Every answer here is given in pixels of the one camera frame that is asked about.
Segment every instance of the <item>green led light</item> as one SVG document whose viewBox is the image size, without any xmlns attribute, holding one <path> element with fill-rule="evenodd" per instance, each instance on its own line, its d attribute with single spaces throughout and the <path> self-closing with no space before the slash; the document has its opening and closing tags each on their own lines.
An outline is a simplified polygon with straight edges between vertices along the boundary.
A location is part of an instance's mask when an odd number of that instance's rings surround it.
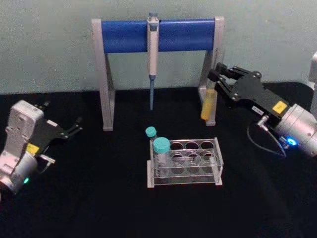
<svg viewBox="0 0 317 238">
<path fill-rule="evenodd" d="M 23 183 L 26 184 L 28 181 L 29 181 L 29 178 L 26 178 Z"/>
</svg>

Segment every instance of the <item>pipette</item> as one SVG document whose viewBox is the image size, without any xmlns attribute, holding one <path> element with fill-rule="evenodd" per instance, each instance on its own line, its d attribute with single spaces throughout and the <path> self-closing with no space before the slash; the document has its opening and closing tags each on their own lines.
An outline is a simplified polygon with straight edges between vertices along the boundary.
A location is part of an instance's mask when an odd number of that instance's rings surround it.
<svg viewBox="0 0 317 238">
<path fill-rule="evenodd" d="M 148 71 L 150 78 L 150 110 L 153 110 L 154 80 L 157 74 L 159 51 L 159 19 L 156 12 L 150 12 L 148 18 Z"/>
</svg>

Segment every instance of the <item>yellow label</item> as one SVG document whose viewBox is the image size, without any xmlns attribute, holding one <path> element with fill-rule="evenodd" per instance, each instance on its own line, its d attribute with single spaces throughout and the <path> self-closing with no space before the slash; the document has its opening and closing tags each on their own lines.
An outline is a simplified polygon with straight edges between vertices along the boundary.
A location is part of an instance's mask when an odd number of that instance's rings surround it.
<svg viewBox="0 0 317 238">
<path fill-rule="evenodd" d="M 38 152 L 39 147 L 37 147 L 36 145 L 32 145 L 30 143 L 28 143 L 27 147 L 26 147 L 26 151 L 29 152 L 31 155 L 35 155 L 36 152 Z"/>
<path fill-rule="evenodd" d="M 277 113 L 281 114 L 284 109 L 287 107 L 287 105 L 285 103 L 283 103 L 282 101 L 279 101 L 274 107 L 273 110 L 276 111 Z"/>
</svg>

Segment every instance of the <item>yellow liquid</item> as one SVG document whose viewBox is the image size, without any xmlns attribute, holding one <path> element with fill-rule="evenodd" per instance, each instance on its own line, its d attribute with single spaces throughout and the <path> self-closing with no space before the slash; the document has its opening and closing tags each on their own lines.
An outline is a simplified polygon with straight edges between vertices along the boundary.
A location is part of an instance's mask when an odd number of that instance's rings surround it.
<svg viewBox="0 0 317 238">
<path fill-rule="evenodd" d="M 204 103 L 203 103 L 203 109 L 200 117 L 203 120 L 209 120 L 212 107 L 213 107 L 213 99 L 216 91 L 214 89 L 207 89 Z"/>
</svg>

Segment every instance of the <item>sticker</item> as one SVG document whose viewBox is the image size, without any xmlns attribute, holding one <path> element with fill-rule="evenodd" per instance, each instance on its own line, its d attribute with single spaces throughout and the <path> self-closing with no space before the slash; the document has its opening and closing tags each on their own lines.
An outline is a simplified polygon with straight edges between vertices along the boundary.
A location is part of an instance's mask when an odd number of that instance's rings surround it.
<svg viewBox="0 0 317 238">
<path fill-rule="evenodd" d="M 258 109 L 256 106 L 253 106 L 252 110 L 261 116 L 264 114 L 264 112 L 262 110 Z"/>
<path fill-rule="evenodd" d="M 283 103 L 282 101 L 279 101 L 274 107 L 273 110 L 276 111 L 277 113 L 281 114 L 284 109 L 287 107 L 287 105 L 285 103 Z"/>
<path fill-rule="evenodd" d="M 28 143 L 28 145 L 26 147 L 26 151 L 29 152 L 31 155 L 35 155 L 36 152 L 39 151 L 39 147 L 37 147 L 36 145 Z"/>
<path fill-rule="evenodd" d="M 57 126 L 57 123 L 55 123 L 54 121 L 47 120 L 46 122 L 47 122 L 48 124 L 50 124 L 50 125 L 54 126 L 54 127 L 56 127 L 56 126 Z"/>
</svg>

